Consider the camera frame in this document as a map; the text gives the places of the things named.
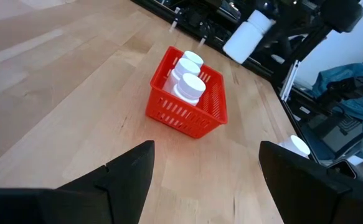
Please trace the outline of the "silver metal bracket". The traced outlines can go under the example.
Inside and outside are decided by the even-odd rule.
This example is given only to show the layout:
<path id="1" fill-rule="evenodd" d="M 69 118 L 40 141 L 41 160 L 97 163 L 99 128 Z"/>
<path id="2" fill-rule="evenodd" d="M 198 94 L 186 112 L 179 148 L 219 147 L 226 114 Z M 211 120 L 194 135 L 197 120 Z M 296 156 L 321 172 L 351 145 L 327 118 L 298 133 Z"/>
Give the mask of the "silver metal bracket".
<path id="1" fill-rule="evenodd" d="M 285 78 L 285 81 L 283 83 L 283 86 L 281 88 L 280 91 L 280 98 L 282 101 L 287 101 L 288 97 L 290 95 L 290 91 L 292 89 L 293 83 L 295 81 L 296 78 L 296 74 L 297 71 L 299 69 L 299 65 L 300 65 L 300 61 L 299 60 L 295 60 L 292 64 L 290 69 L 288 70 L 288 74 Z"/>

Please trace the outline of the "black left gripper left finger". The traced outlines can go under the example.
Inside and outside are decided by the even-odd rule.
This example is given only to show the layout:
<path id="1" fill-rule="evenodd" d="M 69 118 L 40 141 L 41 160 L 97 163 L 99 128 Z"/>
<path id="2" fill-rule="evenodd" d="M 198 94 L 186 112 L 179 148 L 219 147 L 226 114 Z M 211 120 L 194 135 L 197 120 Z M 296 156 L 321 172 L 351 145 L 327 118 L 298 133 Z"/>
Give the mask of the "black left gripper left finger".
<path id="1" fill-rule="evenodd" d="M 57 188 L 0 188 L 0 224 L 138 224 L 155 158 L 147 140 Z"/>

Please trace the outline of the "black white-tipped clamp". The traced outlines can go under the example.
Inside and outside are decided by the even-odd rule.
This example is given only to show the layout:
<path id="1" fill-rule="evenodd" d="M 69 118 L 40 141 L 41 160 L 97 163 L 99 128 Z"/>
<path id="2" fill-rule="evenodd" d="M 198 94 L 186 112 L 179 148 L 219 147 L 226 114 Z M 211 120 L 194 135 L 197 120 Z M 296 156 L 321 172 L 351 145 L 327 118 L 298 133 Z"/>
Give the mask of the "black white-tipped clamp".
<path id="1" fill-rule="evenodd" d="M 198 44 L 198 48 L 201 48 L 205 44 L 206 40 L 210 35 L 210 25 L 207 22 L 201 22 L 199 27 L 199 32 L 201 39 Z"/>
<path id="2" fill-rule="evenodd" d="M 176 28 L 177 23 L 181 20 L 181 14 L 182 14 L 182 10 L 180 7 L 176 7 L 175 10 L 175 18 L 171 24 L 171 27 L 169 29 L 169 32 L 173 32 L 173 30 Z"/>

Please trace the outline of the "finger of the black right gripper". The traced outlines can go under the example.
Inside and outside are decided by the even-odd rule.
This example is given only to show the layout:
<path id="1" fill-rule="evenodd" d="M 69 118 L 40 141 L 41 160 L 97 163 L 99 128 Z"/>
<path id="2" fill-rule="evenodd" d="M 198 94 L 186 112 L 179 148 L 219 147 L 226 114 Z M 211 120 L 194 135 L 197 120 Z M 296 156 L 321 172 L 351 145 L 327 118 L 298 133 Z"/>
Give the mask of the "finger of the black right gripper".
<path id="1" fill-rule="evenodd" d="M 270 27 L 263 37 L 263 46 L 267 46 L 274 40 L 285 34 L 291 27 L 294 19 L 292 17 L 281 17 Z"/>

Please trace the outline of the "blue cloth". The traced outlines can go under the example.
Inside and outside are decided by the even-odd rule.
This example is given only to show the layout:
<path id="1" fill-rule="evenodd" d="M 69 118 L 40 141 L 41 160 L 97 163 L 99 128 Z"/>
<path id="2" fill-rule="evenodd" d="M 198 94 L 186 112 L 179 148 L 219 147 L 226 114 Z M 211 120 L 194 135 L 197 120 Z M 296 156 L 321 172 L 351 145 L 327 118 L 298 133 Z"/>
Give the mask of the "blue cloth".
<path id="1" fill-rule="evenodd" d="M 363 63 L 352 63 L 334 67 L 319 72 L 318 78 L 309 91 L 314 98 L 319 97 L 327 90 L 331 82 L 341 81 L 346 78 L 363 77 Z M 362 120 L 363 124 L 363 97 L 351 100 L 342 100 L 339 107 L 349 116 Z"/>

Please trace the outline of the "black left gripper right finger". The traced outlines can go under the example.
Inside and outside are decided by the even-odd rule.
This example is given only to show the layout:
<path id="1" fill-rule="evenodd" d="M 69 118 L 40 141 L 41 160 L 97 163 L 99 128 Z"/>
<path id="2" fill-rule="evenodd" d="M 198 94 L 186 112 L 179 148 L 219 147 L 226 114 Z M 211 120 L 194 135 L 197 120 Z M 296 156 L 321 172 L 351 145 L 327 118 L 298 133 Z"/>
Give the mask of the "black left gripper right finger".
<path id="1" fill-rule="evenodd" d="M 324 167 L 270 141 L 258 157 L 284 224 L 363 224 L 363 179 L 347 160 Z"/>

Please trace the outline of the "white plastic pill bottle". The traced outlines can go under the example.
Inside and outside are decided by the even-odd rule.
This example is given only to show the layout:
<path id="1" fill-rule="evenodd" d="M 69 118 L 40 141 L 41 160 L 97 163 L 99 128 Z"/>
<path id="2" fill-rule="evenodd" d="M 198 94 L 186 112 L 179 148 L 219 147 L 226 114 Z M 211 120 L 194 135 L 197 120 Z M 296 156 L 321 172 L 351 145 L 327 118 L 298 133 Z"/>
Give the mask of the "white plastic pill bottle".
<path id="1" fill-rule="evenodd" d="M 222 50 L 237 63 L 244 63 L 274 23 L 274 20 L 254 10 L 250 17 L 239 25 Z"/>
<path id="2" fill-rule="evenodd" d="M 170 93 L 174 85 L 179 82 L 185 73 L 191 73 L 198 76 L 200 68 L 193 61 L 186 58 L 180 58 L 176 63 L 176 66 L 171 70 L 170 75 L 163 86 L 163 90 Z"/>
<path id="3" fill-rule="evenodd" d="M 307 159 L 311 154 L 308 145 L 295 135 L 291 135 L 288 139 L 280 142 L 278 145 Z"/>
<path id="4" fill-rule="evenodd" d="M 185 73 L 173 86 L 171 94 L 192 106 L 196 106 L 205 90 L 206 85 L 198 76 Z"/>
<path id="5" fill-rule="evenodd" d="M 194 62 L 199 68 L 204 64 L 203 59 L 199 55 L 189 50 L 185 51 L 182 57 Z"/>

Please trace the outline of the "red slotted plastic basket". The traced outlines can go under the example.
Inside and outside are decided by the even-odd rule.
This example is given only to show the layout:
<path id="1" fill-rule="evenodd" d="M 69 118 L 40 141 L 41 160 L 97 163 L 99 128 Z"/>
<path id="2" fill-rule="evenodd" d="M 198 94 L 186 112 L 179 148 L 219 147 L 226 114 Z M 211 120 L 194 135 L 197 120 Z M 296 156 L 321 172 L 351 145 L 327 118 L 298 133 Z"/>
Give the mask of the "red slotted plastic basket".
<path id="1" fill-rule="evenodd" d="M 201 138 L 228 123 L 224 79 L 221 73 L 203 65 L 198 77 L 206 90 L 196 106 L 171 95 L 163 86 L 182 54 L 173 46 L 164 54 L 150 82 L 146 115 L 192 138 Z"/>

